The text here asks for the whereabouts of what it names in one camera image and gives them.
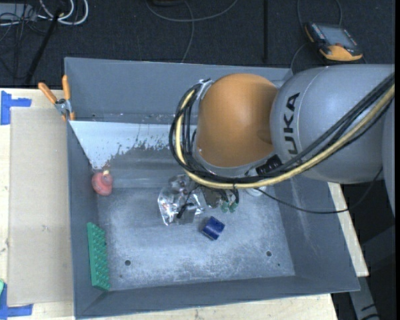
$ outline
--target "cable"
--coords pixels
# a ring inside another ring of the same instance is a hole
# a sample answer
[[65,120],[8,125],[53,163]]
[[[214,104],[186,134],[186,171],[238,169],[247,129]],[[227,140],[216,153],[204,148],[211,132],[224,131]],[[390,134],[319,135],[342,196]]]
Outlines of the cable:
[[234,5],[238,2],[238,0],[234,0],[232,4],[230,4],[230,6],[228,6],[226,9],[224,9],[222,12],[219,12],[217,14],[214,15],[210,15],[208,17],[202,17],[202,18],[191,18],[191,19],[174,19],[174,18],[169,18],[169,17],[165,17],[164,15],[158,14],[156,11],[154,11],[148,4],[148,0],[145,0],[145,3],[147,4],[148,9],[152,12],[152,14],[158,16],[159,18],[162,18],[164,20],[168,20],[168,21],[174,21],[177,23],[191,23],[194,21],[204,21],[204,20],[209,20],[209,19],[213,19],[216,17],[219,17],[220,15],[228,12],[230,9],[232,9],[234,7]]
[[[299,7],[300,2],[301,2],[301,0],[297,0],[296,10],[297,10],[299,24],[300,24],[301,28],[303,29],[303,24],[302,24],[302,20],[301,20],[301,11],[300,11],[300,7]],[[338,8],[339,8],[339,24],[338,25],[341,26],[342,25],[342,17],[343,17],[342,6],[338,0],[335,0],[335,2],[336,2],[336,4],[338,4]]]
[[194,23],[195,23],[194,22],[194,14],[193,14],[193,11],[191,10],[191,7],[189,6],[188,2],[186,2],[186,1],[184,1],[184,2],[185,2],[185,5],[188,8],[188,11],[189,11],[189,14],[191,16],[192,22],[191,22],[191,36],[189,38],[188,46],[187,46],[187,49],[185,50],[184,56],[182,57],[181,63],[183,63],[185,58],[187,58],[189,48],[191,47],[191,43],[193,42],[193,38],[194,38]]
[[[181,160],[179,160],[178,156],[176,155],[175,149],[173,147],[173,132],[175,131],[176,128],[176,121],[181,115],[184,115],[184,117],[186,117],[186,108],[190,105],[192,105],[192,103],[194,103],[195,99],[191,98],[190,101],[188,102],[187,106],[184,108],[181,108],[182,102],[184,101],[184,99],[186,98],[188,92],[186,92],[186,94],[184,94],[183,98],[181,99],[179,106],[178,106],[178,111],[177,114],[174,118],[174,122],[172,122],[171,124],[171,130],[169,132],[169,147],[171,149],[172,155],[174,156],[174,158],[177,160],[177,162],[184,168],[187,169],[189,171],[192,171],[194,173],[196,173],[197,175],[201,175],[202,177],[208,178],[208,179],[212,179],[214,181],[220,181],[220,182],[225,182],[225,183],[255,183],[258,182],[262,179],[264,179],[265,177],[275,177],[278,176],[278,172],[286,172],[285,170],[287,168],[290,168],[290,166],[292,166],[292,164],[294,163],[298,163],[300,162],[306,155],[308,155],[310,152],[312,152],[312,150],[318,148],[318,146],[324,142],[324,140],[326,140],[326,138],[328,138],[331,134],[333,134],[336,130],[338,130],[341,126],[342,129],[344,131],[346,131],[346,129],[348,127],[350,127],[353,122],[356,120],[356,118],[362,114],[364,111],[366,111],[374,102],[376,102],[376,100],[378,100],[378,98],[380,98],[380,96],[382,96],[382,94],[384,94],[384,92],[386,92],[388,89],[390,89],[390,87],[392,86],[394,82],[394,73],[390,74],[388,77],[386,77],[382,82],[380,82],[380,84],[378,84],[378,86],[376,86],[371,92],[369,92],[360,102],[358,102],[358,104],[356,104],[356,106],[354,106],[353,108],[351,108],[350,111],[348,111],[346,114],[344,114],[344,116],[342,118],[340,118],[340,120],[338,120],[338,122],[336,122],[332,127],[330,127],[326,132],[324,132],[324,134],[322,134],[322,136],[320,136],[319,138],[317,138],[314,142],[312,142],[307,148],[305,148],[304,150],[302,150],[302,152],[300,152],[298,155],[292,157],[290,160],[286,161],[284,164],[282,164],[281,166],[279,166],[278,168],[275,168],[274,170],[272,170],[272,172],[266,174],[266,175],[261,175],[261,176],[256,176],[256,177],[243,177],[243,178],[236,178],[236,179],[230,179],[230,178],[223,178],[223,177],[219,177],[217,175],[214,175],[213,173],[208,174],[204,172],[204,167],[202,167],[201,169],[193,169],[193,166],[191,165],[191,163],[188,163],[188,165],[186,163],[183,163]],[[196,90],[200,87],[200,84],[195,85],[192,89]],[[378,116],[378,118],[380,118],[380,116],[382,116],[382,114],[385,112],[385,110],[388,108],[388,105],[386,106],[386,108],[384,110],[382,110],[381,114]],[[369,127],[371,127],[378,118],[375,118],[375,120],[369,124],[368,127],[365,128],[364,131],[361,132],[360,135],[362,135],[364,132],[366,132],[368,130]],[[349,142],[347,142],[344,146],[348,145],[349,143],[354,142],[360,135],[357,135],[356,137],[352,138]],[[328,146],[333,144],[336,140],[332,138],[331,141],[327,144]],[[317,154],[323,152],[327,147],[323,147]],[[183,156],[184,159],[188,159],[190,161],[190,155],[184,155]]]
[[[52,20],[53,14],[46,8],[46,6],[45,6],[43,0],[39,0],[39,2],[40,2],[40,5],[42,6],[43,10],[44,10],[44,11],[46,12],[46,14],[50,17],[50,19],[49,19],[49,18],[46,18],[46,17],[44,17],[44,16],[42,16],[42,15],[39,15],[39,17],[40,17],[40,18],[44,18],[44,19],[48,19],[48,20]],[[62,17],[59,17],[59,18],[58,18],[58,22],[59,22],[60,24],[63,24],[63,25],[70,25],[70,26],[80,25],[80,24],[84,23],[84,22],[86,21],[88,15],[89,15],[89,3],[87,2],[87,0],[83,0],[84,6],[85,6],[85,14],[84,14],[83,17],[82,17],[80,20],[78,20],[78,21],[66,21],[66,20],[65,20],[65,19],[69,18],[69,17],[73,14],[73,12],[74,12],[74,1],[73,1],[73,0],[70,0],[70,3],[71,3],[71,10],[70,10],[70,12],[69,12],[68,14],[62,16]]]
[[[64,15],[64,16],[62,16],[62,17],[60,17],[60,18],[58,18],[58,20],[66,19],[66,18],[68,18],[68,17],[73,13],[73,11],[74,11],[74,1],[73,1],[73,0],[69,0],[69,1],[70,1],[70,3],[71,3],[71,10],[70,10],[70,12],[68,12],[68,14],[66,14],[66,15]],[[53,19],[53,14],[46,8],[46,5],[44,4],[43,0],[39,0],[39,2],[40,2],[41,7],[43,8],[44,12],[46,12],[46,14],[49,16],[49,18],[48,18],[48,17],[45,17],[44,15],[40,15],[40,14],[38,14],[37,16],[38,16],[39,18],[42,18],[42,19],[52,20],[52,19]]]
[[367,197],[367,195],[369,194],[369,192],[372,190],[372,187],[375,185],[376,181],[378,180],[379,175],[381,174],[383,168],[381,167],[381,169],[378,171],[378,173],[376,174],[376,176],[373,178],[371,184],[369,185],[369,187],[366,189],[366,191],[364,192],[364,194],[360,197],[360,199],[353,205],[350,205],[350,209],[354,209],[355,207],[359,206],[361,204],[361,202]]
[[314,210],[308,210],[308,209],[303,209],[302,207],[298,207],[294,204],[290,204],[286,201],[280,200],[270,194],[268,194],[265,191],[262,191],[261,189],[255,189],[259,192],[261,192],[262,194],[266,195],[268,198],[271,198],[272,200],[275,200],[277,202],[279,202],[280,204],[286,205],[288,207],[291,207],[292,209],[298,210],[298,211],[302,211],[302,212],[306,212],[306,213],[314,213],[316,215],[330,215],[330,214],[334,214],[334,213],[342,213],[342,212],[346,212],[348,211],[348,208],[345,208],[343,210],[333,210],[333,211],[314,211]]
[[[195,92],[195,90],[193,89],[186,94],[186,98],[182,101],[181,108],[184,108],[184,106],[186,106],[186,104],[188,103],[190,98],[193,96],[194,92]],[[186,169],[184,169],[184,170],[185,170],[186,174],[195,182],[197,182],[201,185],[210,187],[210,188],[215,188],[215,189],[236,189],[236,188],[249,189],[249,188],[256,188],[256,187],[262,187],[262,186],[279,183],[281,181],[289,179],[290,177],[293,177],[297,174],[300,174],[300,173],[312,168],[313,166],[317,165],[322,160],[328,158],[330,155],[332,155],[334,152],[336,152],[340,147],[342,147],[344,144],[346,144],[346,142],[348,142],[361,128],[366,126],[366,124],[368,124],[368,122],[370,122],[370,120],[372,120],[372,118],[374,118],[374,116],[376,114],[378,114],[378,112],[380,112],[380,110],[384,106],[386,106],[386,104],[393,98],[394,92],[395,92],[395,85],[393,84],[388,89],[388,91],[384,94],[384,96],[372,108],[372,110],[370,110],[370,112],[368,112],[368,114],[366,114],[366,116],[364,116],[364,118],[362,120],[360,120],[360,122],[358,122],[358,124],[356,124],[350,131],[348,131],[346,134],[344,134],[344,136],[342,136],[337,142],[335,142],[330,147],[328,147],[325,150],[323,150],[322,152],[320,152],[320,154],[315,155],[308,161],[304,162],[300,166],[297,166],[296,168],[294,168],[288,172],[285,172],[277,177],[263,179],[261,181],[255,182],[255,183],[218,183],[213,180],[204,179]],[[180,114],[176,118],[177,122],[176,122],[176,128],[175,128],[175,152],[176,152],[176,156],[178,157],[180,162],[182,162],[184,165],[186,165],[186,161],[185,161],[185,159],[182,155],[182,151],[181,151],[181,122],[182,122],[181,118],[182,117],[183,117],[182,114]]]
[[306,45],[308,45],[308,44],[309,44],[309,43],[304,43],[304,44],[302,44],[300,47],[298,47],[298,50],[296,50],[295,54],[294,54],[293,57],[292,57],[291,64],[290,64],[290,66],[289,66],[290,70],[292,70],[293,63],[295,62],[295,58],[296,58],[296,56],[298,55],[298,53],[304,48],[304,46],[306,46]]
[[[341,6],[341,4],[340,4],[340,2],[339,2],[338,0],[335,0],[335,2],[336,2],[336,4],[338,5],[338,8],[339,8],[339,24],[338,24],[338,25],[341,26],[341,25],[342,25],[342,18],[343,18],[342,6]],[[301,4],[301,0],[297,0],[297,16],[298,16],[298,22],[299,22],[299,24],[300,24],[302,30],[304,30],[304,26],[303,26],[302,20],[301,20],[300,4]],[[304,46],[305,46],[306,44],[308,44],[308,43],[302,44],[302,45],[298,48],[298,50],[296,50],[295,54],[293,55],[292,60],[291,60],[291,65],[290,65],[290,69],[291,69],[291,70],[292,70],[292,67],[293,67],[293,63],[295,62],[295,57],[297,56],[298,52],[300,52],[300,50],[302,50],[302,48],[304,48]]]

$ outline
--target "white cable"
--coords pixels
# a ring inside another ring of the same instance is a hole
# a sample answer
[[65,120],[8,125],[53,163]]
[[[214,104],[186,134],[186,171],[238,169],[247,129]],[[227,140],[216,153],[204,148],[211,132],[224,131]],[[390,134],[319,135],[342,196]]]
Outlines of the white cable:
[[[40,5],[42,6],[43,10],[46,12],[46,14],[48,14],[48,16],[50,16],[50,18],[53,18],[53,14],[46,8],[43,0],[39,0],[39,2],[40,2]],[[87,0],[83,0],[83,3],[85,5],[85,14],[78,21],[65,21],[64,20],[64,19],[67,19],[68,17],[70,17],[74,12],[74,1],[70,0],[70,2],[71,2],[71,10],[70,10],[70,12],[68,14],[64,15],[63,17],[58,18],[58,22],[63,24],[63,25],[80,25],[80,24],[84,23],[85,20],[87,19],[87,16],[89,15],[89,4],[88,4]],[[43,15],[39,15],[39,17],[43,18],[43,19],[48,19],[47,17],[45,17]]]
[[[70,12],[69,12],[68,14],[64,15],[63,17],[58,18],[58,21],[59,21],[59,20],[66,19],[66,18],[68,18],[71,14],[73,14],[73,12],[74,12],[74,1],[73,1],[73,0],[69,0],[69,1],[70,1],[70,3],[71,3],[71,10],[70,10]],[[46,12],[46,14],[47,14],[48,16],[50,16],[50,18],[45,17],[44,15],[38,15],[38,17],[39,17],[39,18],[42,18],[42,19],[52,20],[52,19],[53,19],[53,14],[50,13],[49,10],[46,8],[46,5],[44,4],[43,0],[39,0],[39,2],[40,2],[41,7],[43,8],[44,12]]]

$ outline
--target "orange device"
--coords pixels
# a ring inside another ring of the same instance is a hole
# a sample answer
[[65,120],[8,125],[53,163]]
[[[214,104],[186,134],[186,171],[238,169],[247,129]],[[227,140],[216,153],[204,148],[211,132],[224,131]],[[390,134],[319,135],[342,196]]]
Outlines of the orange device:
[[305,23],[304,30],[326,64],[355,62],[363,57],[360,46],[344,27]]

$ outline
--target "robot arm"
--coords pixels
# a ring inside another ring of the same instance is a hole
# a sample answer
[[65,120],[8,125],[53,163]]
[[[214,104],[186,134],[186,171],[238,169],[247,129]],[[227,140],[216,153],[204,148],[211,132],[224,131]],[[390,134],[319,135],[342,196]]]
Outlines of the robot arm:
[[170,144],[199,184],[250,189],[300,173],[358,183],[372,180],[383,164],[382,116],[394,98],[394,66],[310,69],[290,78],[278,92],[262,77],[224,77],[203,93],[196,138],[188,140],[188,152],[181,146],[183,120],[196,98],[194,89],[181,100]]

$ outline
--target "blue tape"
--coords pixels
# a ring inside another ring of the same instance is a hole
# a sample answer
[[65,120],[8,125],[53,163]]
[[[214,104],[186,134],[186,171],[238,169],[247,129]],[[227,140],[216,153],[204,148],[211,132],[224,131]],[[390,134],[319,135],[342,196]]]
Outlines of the blue tape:
[[24,317],[31,315],[33,305],[8,307],[7,306],[7,284],[5,283],[0,295],[0,319],[6,320],[8,317]]
[[11,122],[11,107],[30,107],[30,99],[12,99],[10,93],[1,91],[0,125],[9,125]]

